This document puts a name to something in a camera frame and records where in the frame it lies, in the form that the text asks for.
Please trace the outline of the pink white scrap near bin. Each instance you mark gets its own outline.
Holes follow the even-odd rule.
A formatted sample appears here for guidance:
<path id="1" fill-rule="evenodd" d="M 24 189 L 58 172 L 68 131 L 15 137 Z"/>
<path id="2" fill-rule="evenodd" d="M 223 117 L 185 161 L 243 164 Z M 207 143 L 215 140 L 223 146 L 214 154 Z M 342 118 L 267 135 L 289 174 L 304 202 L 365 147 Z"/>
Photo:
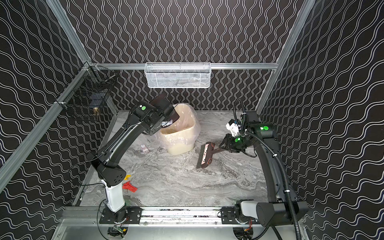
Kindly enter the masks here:
<path id="1" fill-rule="evenodd" d="M 148 154 L 150 152 L 146 145 L 141 145 L 141 151 L 143 154 Z"/>

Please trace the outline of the red paper scrap left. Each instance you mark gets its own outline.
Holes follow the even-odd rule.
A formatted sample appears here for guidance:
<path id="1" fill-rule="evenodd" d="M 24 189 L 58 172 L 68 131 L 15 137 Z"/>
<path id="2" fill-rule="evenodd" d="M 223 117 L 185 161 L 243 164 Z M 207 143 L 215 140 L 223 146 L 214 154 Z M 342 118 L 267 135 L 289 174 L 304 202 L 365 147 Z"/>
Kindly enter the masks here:
<path id="1" fill-rule="evenodd" d="M 130 181 L 123 184 L 123 189 L 128 190 L 132 193 L 135 193 L 138 190 L 138 188 L 133 186 Z"/>

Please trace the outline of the brown plastic dustpan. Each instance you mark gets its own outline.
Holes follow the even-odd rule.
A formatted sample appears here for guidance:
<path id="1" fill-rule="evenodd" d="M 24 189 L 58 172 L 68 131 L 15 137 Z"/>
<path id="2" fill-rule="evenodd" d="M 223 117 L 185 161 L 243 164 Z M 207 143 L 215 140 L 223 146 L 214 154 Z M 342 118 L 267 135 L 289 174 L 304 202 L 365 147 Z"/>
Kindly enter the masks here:
<path id="1" fill-rule="evenodd" d="M 161 118 L 162 126 L 170 126 L 179 118 L 173 104 L 167 100 L 166 95 L 162 94 L 150 101 L 150 104 L 155 107 L 159 117 Z"/>

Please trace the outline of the small brass bell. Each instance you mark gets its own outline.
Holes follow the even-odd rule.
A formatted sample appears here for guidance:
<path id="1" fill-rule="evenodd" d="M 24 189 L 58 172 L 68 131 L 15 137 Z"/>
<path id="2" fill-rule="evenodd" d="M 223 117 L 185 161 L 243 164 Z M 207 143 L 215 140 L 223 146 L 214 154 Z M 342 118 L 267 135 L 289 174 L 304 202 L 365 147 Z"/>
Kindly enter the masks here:
<path id="1" fill-rule="evenodd" d="M 93 116 L 96 118 L 100 115 L 100 109 L 98 107 L 93 108 Z"/>

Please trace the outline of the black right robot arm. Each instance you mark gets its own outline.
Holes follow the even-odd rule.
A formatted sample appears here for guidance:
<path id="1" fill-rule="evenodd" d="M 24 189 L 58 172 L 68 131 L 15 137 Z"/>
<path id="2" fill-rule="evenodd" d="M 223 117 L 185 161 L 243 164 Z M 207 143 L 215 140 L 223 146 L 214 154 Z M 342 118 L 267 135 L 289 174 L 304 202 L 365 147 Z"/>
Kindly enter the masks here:
<path id="1" fill-rule="evenodd" d="M 258 158 L 267 184 L 267 202 L 239 200 L 234 206 L 234 217 L 241 224 L 257 223 L 265 228 L 293 225 L 299 231 L 299 221 L 309 211 L 306 201 L 298 199 L 281 160 L 278 136 L 272 124 L 263 123 L 255 111 L 242 112 L 240 118 L 229 121 L 231 133 L 215 149 L 206 144 L 205 154 L 229 152 L 245 154 L 250 147 Z"/>

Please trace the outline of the brown cartoon-face hand broom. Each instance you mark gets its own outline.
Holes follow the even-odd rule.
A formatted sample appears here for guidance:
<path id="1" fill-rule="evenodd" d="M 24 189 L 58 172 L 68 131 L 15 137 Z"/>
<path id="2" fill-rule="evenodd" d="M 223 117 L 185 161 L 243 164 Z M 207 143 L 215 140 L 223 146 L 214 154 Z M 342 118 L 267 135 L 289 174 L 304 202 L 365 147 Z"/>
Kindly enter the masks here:
<path id="1" fill-rule="evenodd" d="M 213 155 L 225 151 L 223 148 L 215 149 L 215 144 L 213 142 L 207 142 L 201 146 L 201 151 L 199 154 L 197 169 L 207 168 L 213 161 Z"/>

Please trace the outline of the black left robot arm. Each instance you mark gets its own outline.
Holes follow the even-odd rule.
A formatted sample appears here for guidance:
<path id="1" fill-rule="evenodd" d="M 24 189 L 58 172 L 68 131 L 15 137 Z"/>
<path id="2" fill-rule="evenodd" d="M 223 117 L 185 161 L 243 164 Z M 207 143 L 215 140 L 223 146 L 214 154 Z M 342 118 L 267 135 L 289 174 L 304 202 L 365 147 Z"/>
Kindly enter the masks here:
<path id="1" fill-rule="evenodd" d="M 105 186 L 107 207 L 111 212 L 117 213 L 126 205 L 122 182 L 127 172 L 119 166 L 125 152 L 141 134 L 152 136 L 174 124 L 179 117 L 173 104 L 164 97 L 149 103 L 139 101 L 115 135 L 96 154 L 88 156 Z"/>

